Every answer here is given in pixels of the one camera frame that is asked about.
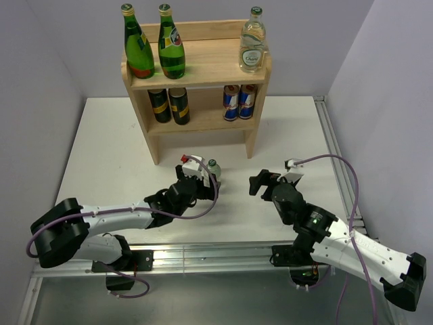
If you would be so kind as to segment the black gold can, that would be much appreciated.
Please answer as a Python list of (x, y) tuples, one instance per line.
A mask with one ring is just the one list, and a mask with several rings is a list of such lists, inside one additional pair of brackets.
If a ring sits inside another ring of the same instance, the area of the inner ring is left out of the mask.
[(171, 120), (171, 113), (166, 89), (150, 89), (147, 92), (155, 119), (159, 123), (169, 122)]
[(186, 125), (190, 121), (189, 104), (186, 88), (170, 88), (168, 90), (173, 118), (178, 125)]

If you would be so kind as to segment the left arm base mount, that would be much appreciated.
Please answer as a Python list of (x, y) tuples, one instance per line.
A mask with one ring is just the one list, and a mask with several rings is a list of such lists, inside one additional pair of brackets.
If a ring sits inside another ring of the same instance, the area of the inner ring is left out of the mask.
[[(91, 272), (106, 275), (106, 288), (109, 295), (119, 299), (135, 299), (143, 297), (150, 291), (149, 283), (138, 276), (139, 272), (150, 272), (153, 267), (154, 252), (152, 250), (131, 251), (131, 254), (122, 257), (120, 261), (112, 264), (104, 264), (94, 261)], [(145, 286), (145, 290), (139, 294), (127, 295), (134, 284), (139, 282)]]

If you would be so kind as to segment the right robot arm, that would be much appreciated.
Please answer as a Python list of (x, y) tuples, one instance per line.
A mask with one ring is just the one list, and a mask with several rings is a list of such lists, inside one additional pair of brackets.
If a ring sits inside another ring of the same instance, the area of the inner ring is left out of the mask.
[(261, 198), (272, 202), (284, 225), (297, 237), (291, 244), (272, 248), (275, 267), (298, 267), (322, 263), (358, 278), (369, 280), (393, 305), (415, 311), (426, 275), (426, 258), (401, 253), (351, 230), (346, 222), (325, 209), (307, 203), (296, 189), (298, 181), (263, 169), (249, 178), (249, 194), (261, 187)]

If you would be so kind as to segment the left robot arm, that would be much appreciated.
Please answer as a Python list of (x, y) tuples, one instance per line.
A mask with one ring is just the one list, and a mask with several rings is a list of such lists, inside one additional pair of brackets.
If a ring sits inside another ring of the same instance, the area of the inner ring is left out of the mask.
[(120, 230), (147, 230), (184, 219), (197, 200), (216, 202), (220, 181), (209, 168), (176, 167), (177, 181), (142, 201), (119, 207), (92, 207), (67, 198), (30, 227), (26, 254), (51, 268), (72, 259), (92, 260), (116, 271), (133, 263), (133, 253)]

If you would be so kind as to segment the large clear soda water bottle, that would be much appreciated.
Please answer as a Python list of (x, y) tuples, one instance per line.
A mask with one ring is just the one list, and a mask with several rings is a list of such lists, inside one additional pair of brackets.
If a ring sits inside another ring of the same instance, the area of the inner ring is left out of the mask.
[(263, 9), (261, 7), (252, 7), (250, 18), (242, 27), (239, 65), (244, 72), (260, 70), (267, 50), (266, 28), (262, 22), (262, 14)]

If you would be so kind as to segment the black gold can front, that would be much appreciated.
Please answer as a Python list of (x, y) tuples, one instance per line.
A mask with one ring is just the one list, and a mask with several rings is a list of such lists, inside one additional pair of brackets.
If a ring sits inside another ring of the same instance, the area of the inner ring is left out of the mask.
[(186, 88), (170, 88), (168, 90), (173, 118), (178, 125), (186, 125), (190, 121), (189, 104)]

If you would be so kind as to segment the small clear glass bottle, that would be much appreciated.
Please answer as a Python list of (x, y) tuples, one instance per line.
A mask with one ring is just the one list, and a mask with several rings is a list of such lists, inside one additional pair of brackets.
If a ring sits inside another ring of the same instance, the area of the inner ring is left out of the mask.
[(207, 169), (215, 176), (216, 182), (221, 183), (221, 167), (215, 159), (210, 159), (207, 164)]

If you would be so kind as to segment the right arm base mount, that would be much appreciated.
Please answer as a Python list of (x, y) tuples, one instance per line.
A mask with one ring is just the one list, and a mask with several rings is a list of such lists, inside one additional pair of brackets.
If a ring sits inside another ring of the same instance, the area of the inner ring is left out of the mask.
[(305, 292), (320, 286), (332, 273), (329, 265), (313, 261), (309, 254), (294, 249), (291, 244), (273, 245), (269, 263), (273, 267), (287, 268), (290, 285)]

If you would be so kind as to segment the green bottle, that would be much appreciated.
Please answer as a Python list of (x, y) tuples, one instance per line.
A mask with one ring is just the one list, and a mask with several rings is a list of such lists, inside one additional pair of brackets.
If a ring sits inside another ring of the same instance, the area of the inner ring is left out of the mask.
[(150, 43), (142, 31), (135, 10), (130, 3), (121, 5), (124, 18), (124, 50), (132, 73), (139, 79), (154, 75), (154, 56)]
[(180, 79), (185, 74), (185, 50), (180, 34), (172, 17), (169, 4), (158, 8), (160, 13), (160, 33), (158, 55), (164, 75), (169, 79)]

